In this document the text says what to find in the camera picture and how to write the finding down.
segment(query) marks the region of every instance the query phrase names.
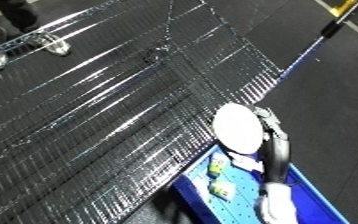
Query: black floor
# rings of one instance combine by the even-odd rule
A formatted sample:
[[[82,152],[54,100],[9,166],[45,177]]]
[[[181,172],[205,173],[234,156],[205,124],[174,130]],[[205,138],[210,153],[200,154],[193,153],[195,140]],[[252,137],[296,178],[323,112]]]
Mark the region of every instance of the black floor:
[[[40,0],[34,6],[47,12],[42,14],[48,22],[98,2]],[[209,2],[281,68],[332,19],[312,0]],[[358,33],[345,27],[260,105],[271,107],[290,134],[296,166],[358,223]],[[172,192],[158,193],[126,223],[196,222],[175,198]]]

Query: blue pegboard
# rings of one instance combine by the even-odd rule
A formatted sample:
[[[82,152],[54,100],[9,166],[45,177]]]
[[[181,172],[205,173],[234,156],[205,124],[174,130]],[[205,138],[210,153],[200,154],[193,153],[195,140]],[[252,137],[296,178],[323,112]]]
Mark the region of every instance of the blue pegboard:
[[[254,173],[228,164],[218,180],[236,184],[236,194],[233,200],[225,201],[212,194],[202,199],[198,195],[197,188],[205,187],[204,190],[206,190],[209,181],[212,180],[207,175],[207,169],[210,155],[213,153],[223,152],[217,145],[213,146],[175,181],[174,187],[204,223],[260,223],[254,211],[260,182],[258,175]],[[203,182],[205,186],[200,186],[200,184],[195,186],[195,181]],[[291,188],[292,200],[297,208],[297,218],[300,224],[349,223],[294,165],[290,167],[288,182],[295,183]]]

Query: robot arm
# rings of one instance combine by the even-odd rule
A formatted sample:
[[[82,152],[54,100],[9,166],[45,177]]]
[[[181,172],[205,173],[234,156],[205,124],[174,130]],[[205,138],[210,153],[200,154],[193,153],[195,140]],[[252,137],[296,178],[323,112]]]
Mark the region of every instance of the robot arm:
[[[295,224],[296,208],[291,200],[291,188],[285,184],[290,164],[290,143],[280,121],[270,109],[255,108],[264,131],[264,143],[259,151],[264,165],[263,184],[255,210],[262,223]]]

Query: white plate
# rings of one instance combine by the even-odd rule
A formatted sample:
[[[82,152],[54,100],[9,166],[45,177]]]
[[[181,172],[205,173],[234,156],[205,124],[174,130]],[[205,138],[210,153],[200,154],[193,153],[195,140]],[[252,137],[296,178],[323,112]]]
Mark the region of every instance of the white plate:
[[[217,111],[212,126],[222,144],[237,153],[253,154],[262,145],[262,124],[246,106],[224,105]]]

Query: yellow object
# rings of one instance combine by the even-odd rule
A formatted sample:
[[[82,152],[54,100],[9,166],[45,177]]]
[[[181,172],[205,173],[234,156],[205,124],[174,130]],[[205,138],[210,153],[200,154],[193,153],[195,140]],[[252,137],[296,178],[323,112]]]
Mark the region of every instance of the yellow object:
[[[356,0],[346,0],[343,5],[332,8],[330,10],[330,12],[335,17],[339,17],[355,3],[356,3]]]
[[[353,4],[356,3],[356,0],[346,0],[345,3],[339,7],[334,7],[330,10],[331,14],[335,17],[341,16],[346,10],[348,10]]]

